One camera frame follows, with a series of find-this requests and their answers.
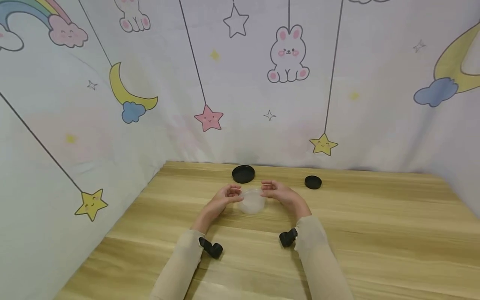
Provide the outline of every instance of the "black device on wrist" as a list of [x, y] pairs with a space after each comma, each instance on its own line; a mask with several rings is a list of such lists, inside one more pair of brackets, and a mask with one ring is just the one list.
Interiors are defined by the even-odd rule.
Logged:
[[280, 233], [280, 242], [282, 243], [283, 247], [290, 247], [295, 239], [297, 238], [297, 230], [295, 228], [290, 229], [289, 232], [282, 232]]
[[210, 255], [211, 257], [217, 259], [220, 257], [223, 251], [223, 247], [219, 243], [215, 243], [212, 245], [209, 241], [206, 239], [200, 237], [198, 238], [198, 241], [200, 242], [200, 246]]

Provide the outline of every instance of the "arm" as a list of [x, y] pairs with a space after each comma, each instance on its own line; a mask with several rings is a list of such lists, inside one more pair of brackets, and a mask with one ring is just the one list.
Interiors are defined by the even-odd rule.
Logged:
[[172, 256], [156, 280], [151, 300], [181, 300], [185, 297], [202, 256], [199, 237], [205, 235], [197, 230], [187, 230], [180, 236]]
[[239, 185], [223, 187], [201, 210], [190, 230], [183, 233], [173, 254], [156, 280], [150, 300], [182, 300], [187, 293], [203, 248], [198, 239], [205, 238], [210, 225], [232, 202], [242, 201]]
[[299, 253], [314, 300], [353, 300], [342, 270], [330, 250], [322, 224], [315, 216], [300, 218], [295, 250]]
[[299, 253], [313, 300], [353, 300], [342, 270], [328, 245], [327, 236], [317, 217], [312, 216], [305, 200], [288, 186], [263, 180], [264, 197], [279, 200], [295, 216]]

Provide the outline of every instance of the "hand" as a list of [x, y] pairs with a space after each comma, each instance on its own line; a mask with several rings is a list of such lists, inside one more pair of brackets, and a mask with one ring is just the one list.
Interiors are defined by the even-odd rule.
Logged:
[[297, 221], [304, 216], [312, 215], [305, 199], [281, 182], [275, 180], [262, 180], [261, 196], [280, 201], [288, 212], [295, 216]]
[[223, 212], [227, 204], [243, 200], [240, 193], [240, 186], [237, 184], [228, 184], [221, 188], [212, 200], [203, 207], [190, 229], [206, 234], [210, 225]]

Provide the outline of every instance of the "small star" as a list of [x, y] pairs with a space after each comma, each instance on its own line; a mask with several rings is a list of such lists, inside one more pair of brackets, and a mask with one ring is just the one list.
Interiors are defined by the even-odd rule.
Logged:
[[97, 86], [98, 84], [95, 84], [93, 82], [91, 82], [90, 80], [88, 81], [88, 85], [87, 87], [91, 88], [92, 90], [95, 91], [95, 87]]
[[324, 133], [319, 139], [312, 139], [310, 140], [315, 148], [313, 149], [313, 153], [323, 152], [328, 156], [331, 156], [330, 149], [336, 147], [338, 144], [331, 142], [328, 140], [327, 135]]
[[268, 114], [264, 115], [264, 117], [267, 117], [268, 121], [271, 121], [273, 117], [276, 117], [276, 115], [272, 115], [270, 110], [268, 110]]
[[358, 97], [360, 97], [360, 95], [357, 92], [353, 92], [353, 93], [350, 94], [350, 99], [352, 99], [352, 100], [357, 100]]
[[219, 123], [222, 116], [223, 112], [212, 112], [208, 105], [205, 105], [203, 114], [196, 115], [195, 119], [199, 120], [202, 123], [203, 130], [205, 132], [210, 128], [222, 130], [222, 127], [220, 127]]
[[227, 24], [230, 30], [230, 38], [234, 37], [236, 34], [241, 34], [242, 36], [247, 35], [245, 32], [245, 23], [247, 23], [249, 17], [250, 16], [247, 14], [239, 14], [237, 7], [233, 4], [230, 17], [223, 19], [223, 22]]
[[67, 134], [67, 143], [74, 144], [77, 141], [77, 137], [72, 134]]
[[82, 192], [82, 201], [83, 204], [80, 206], [80, 208], [75, 212], [75, 215], [88, 215], [90, 218], [90, 221], [95, 221], [96, 213], [102, 209], [108, 206], [103, 200], [102, 200], [102, 193], [103, 189], [100, 189], [96, 191], [93, 194], [88, 194], [85, 192]]
[[212, 53], [210, 53], [210, 57], [213, 58], [213, 60], [218, 61], [220, 59], [220, 54], [213, 49]]
[[422, 40], [420, 40], [420, 42], [415, 47], [413, 47], [415, 49], [415, 53], [418, 53], [418, 51], [420, 51], [420, 49], [425, 46], [426, 45], [422, 43]]

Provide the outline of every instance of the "fabric backdrop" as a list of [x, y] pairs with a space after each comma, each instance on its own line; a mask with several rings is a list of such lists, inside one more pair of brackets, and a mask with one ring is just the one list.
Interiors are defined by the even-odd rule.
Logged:
[[479, 19], [477, 0], [0, 0], [0, 298], [51, 299], [168, 159], [433, 173], [480, 216]]

